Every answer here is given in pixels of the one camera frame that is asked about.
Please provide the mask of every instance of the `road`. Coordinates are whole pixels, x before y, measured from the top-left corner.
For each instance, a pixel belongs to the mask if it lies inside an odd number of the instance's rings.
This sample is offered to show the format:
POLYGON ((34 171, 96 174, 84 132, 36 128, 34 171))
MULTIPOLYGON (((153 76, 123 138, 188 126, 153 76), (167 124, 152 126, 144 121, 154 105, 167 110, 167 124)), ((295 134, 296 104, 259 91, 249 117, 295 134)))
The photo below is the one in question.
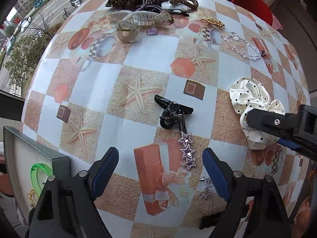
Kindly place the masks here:
MULTIPOLYGON (((72 13, 76 9, 75 7, 71 6, 69 0, 50 0, 47 4, 43 6, 43 8, 41 8, 40 12, 41 12, 41 15, 44 17, 45 21, 50 25, 50 27, 52 27, 54 24, 64 21, 63 8, 66 8, 66 10, 69 13, 72 13)), ((32 17, 32 22, 36 25, 43 24, 41 15, 39 13, 35 14, 32 17)), ((16 40, 19 40, 22 36, 30 34, 32 32, 34 32, 34 29, 26 29, 24 33, 20 32, 16 36, 16 40)), ((9 59, 10 59, 10 56, 8 57, 6 56, 6 58, 4 59, 4 64, 9 59)), ((2 67, 2 69, 0 70, 0 90, 9 92, 10 87, 11 85, 10 85, 9 73, 5 67, 2 67)))

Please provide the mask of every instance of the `table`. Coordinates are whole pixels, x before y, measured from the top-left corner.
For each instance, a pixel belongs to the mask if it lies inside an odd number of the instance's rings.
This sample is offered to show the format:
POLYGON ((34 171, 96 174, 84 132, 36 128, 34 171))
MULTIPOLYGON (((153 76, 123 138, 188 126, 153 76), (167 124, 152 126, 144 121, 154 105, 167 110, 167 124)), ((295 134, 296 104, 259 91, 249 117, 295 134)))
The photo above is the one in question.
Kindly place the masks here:
MULTIPOLYGON (((106 19, 113 11, 105 7, 107 0, 85 1, 53 37, 28 91, 23 133, 69 155, 73 175, 109 147, 119 150, 118 166, 95 202, 115 238, 209 237, 212 228, 199 230, 200 219, 226 203, 214 188, 210 199, 199 197, 205 188, 199 177, 207 176, 201 155, 207 147, 233 170, 256 178, 269 174, 278 157, 273 176, 288 215, 302 187, 308 159, 279 144, 248 149, 228 92, 238 78, 248 76, 260 81, 272 100, 279 99, 286 113, 296 113, 300 103, 310 105, 296 50, 264 21, 226 0, 197 1, 198 10, 189 18, 175 17, 156 36, 142 30, 133 44, 122 43, 106 19), (210 30, 204 17, 221 20, 224 30, 210 30), (269 60, 250 61, 231 51, 222 39, 229 32, 262 46, 269 60), (94 53, 100 44, 103 57, 94 53), (186 126, 193 133, 197 167, 189 172, 172 158, 179 152, 179 133, 160 127, 163 109, 154 102, 155 94, 194 108, 186 126), (160 141, 169 150, 164 181, 160 141), (165 201, 142 194, 166 187, 165 201)), ((236 45, 246 52, 243 43, 236 45)), ((237 237, 246 224, 242 219, 237 237)))

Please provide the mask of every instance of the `white polka dot scrunchie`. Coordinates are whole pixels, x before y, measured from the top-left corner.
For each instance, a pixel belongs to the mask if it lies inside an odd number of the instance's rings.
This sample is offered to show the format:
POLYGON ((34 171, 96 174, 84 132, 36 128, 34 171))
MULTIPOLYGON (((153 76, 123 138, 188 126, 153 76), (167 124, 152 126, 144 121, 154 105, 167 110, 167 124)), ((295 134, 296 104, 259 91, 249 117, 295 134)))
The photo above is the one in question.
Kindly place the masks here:
POLYGON ((282 103, 279 100, 271 102, 268 92, 260 82, 241 77, 230 86, 229 93, 233 108, 241 115, 240 124, 250 149, 265 149, 279 140, 278 137, 250 128, 246 121, 247 113, 253 108, 285 114, 282 103))

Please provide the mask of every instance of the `screw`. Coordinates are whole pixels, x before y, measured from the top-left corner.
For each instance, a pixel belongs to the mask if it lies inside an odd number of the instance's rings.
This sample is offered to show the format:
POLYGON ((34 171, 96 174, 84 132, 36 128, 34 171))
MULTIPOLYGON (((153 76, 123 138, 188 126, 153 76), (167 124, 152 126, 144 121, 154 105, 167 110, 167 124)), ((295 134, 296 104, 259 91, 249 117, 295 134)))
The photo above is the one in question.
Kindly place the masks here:
POLYGON ((265 179, 269 182, 272 182, 274 181, 273 177, 272 176, 265 176, 265 179))
POLYGON ((233 175, 237 178, 241 177, 242 176, 242 173, 240 171, 234 171, 233 172, 233 175))
POLYGON ((88 174, 88 172, 86 170, 82 170, 79 172, 80 177, 85 177, 87 174, 88 174))
POLYGON ((49 176, 47 178, 48 181, 54 181, 55 180, 55 175, 49 176))

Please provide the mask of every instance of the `red plastic chair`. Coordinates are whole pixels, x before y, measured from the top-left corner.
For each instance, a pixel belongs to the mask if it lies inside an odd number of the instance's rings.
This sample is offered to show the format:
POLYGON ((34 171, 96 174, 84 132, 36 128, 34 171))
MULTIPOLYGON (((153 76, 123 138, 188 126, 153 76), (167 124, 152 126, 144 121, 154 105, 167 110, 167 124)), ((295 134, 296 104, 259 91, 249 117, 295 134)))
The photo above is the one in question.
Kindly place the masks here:
POLYGON ((232 0, 232 3, 252 12, 272 26, 273 16, 270 8, 262 0, 232 0))

